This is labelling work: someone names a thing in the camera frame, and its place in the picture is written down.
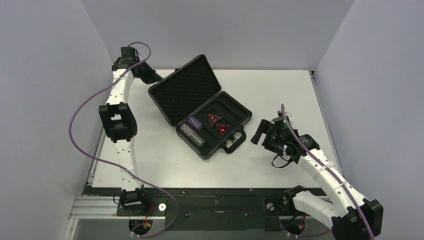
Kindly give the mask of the poker chip stack back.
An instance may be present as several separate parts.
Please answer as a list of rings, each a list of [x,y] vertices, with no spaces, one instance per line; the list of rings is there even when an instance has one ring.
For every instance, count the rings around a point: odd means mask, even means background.
[[[181,131],[187,136],[193,136],[196,132],[186,123],[180,126]]]

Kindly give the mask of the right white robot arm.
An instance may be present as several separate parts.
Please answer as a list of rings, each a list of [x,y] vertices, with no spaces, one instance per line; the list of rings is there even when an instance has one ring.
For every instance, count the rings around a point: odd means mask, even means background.
[[[262,119],[250,140],[277,157],[288,156],[288,163],[304,169],[329,197],[325,201],[298,185],[284,193],[283,209],[305,213],[323,225],[336,240],[373,240],[381,234],[384,208],[357,191],[328,160],[320,145],[309,134],[300,135],[287,115],[271,121]]]

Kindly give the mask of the black foam-lined carrying case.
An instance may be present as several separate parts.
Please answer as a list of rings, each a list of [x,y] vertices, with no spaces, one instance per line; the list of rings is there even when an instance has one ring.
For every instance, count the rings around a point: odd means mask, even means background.
[[[209,159],[216,151],[233,153],[247,138],[244,127],[252,118],[252,111],[222,90],[207,57],[200,54],[176,69],[148,89],[148,94],[169,125],[202,159]],[[222,117],[217,124],[230,125],[221,136],[216,124],[211,126],[208,114]],[[190,117],[203,125],[196,130],[188,123]],[[197,146],[180,126],[189,125],[205,144]]]

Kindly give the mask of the poker chip stack front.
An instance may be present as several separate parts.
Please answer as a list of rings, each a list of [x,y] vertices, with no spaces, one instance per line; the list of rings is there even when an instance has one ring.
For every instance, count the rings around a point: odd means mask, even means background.
[[[194,116],[188,119],[188,123],[198,131],[200,131],[203,128],[203,124]]]

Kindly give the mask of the red triangular button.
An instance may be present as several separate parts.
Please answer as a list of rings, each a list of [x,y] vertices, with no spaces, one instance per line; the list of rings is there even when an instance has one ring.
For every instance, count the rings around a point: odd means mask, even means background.
[[[224,136],[225,133],[229,130],[230,125],[229,124],[217,123],[216,127],[218,128],[218,131],[221,134],[221,136]]]
[[[210,125],[214,126],[222,119],[222,117],[214,115],[214,114],[208,114],[208,119],[209,119]]]

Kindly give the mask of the poker chip stack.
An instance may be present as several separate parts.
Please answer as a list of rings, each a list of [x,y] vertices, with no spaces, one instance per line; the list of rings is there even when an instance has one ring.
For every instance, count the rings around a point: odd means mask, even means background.
[[[196,132],[186,123],[180,126],[181,131],[187,136],[193,136]]]
[[[205,141],[196,133],[192,134],[190,139],[200,148],[205,145]]]
[[[188,123],[198,131],[200,131],[203,128],[203,124],[194,116],[188,119]]]

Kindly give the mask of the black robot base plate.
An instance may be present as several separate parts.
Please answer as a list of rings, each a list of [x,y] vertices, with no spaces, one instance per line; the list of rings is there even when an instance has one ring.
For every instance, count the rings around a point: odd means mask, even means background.
[[[286,188],[155,188],[144,190],[146,203],[124,206],[118,188],[86,186],[83,194],[112,197],[114,216],[128,217],[129,229],[147,235],[159,221],[170,224],[169,231],[280,231],[282,226],[300,233],[306,214],[290,207]]]

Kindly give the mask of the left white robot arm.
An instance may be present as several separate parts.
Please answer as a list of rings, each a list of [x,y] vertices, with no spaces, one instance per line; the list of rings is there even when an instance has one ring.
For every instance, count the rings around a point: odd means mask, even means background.
[[[121,48],[121,56],[112,66],[113,82],[109,97],[98,112],[106,136],[112,141],[121,171],[121,194],[118,205],[136,215],[149,212],[150,205],[144,185],[136,179],[139,174],[135,157],[136,118],[128,104],[135,79],[150,85],[162,80],[156,70],[139,57],[131,45]]]

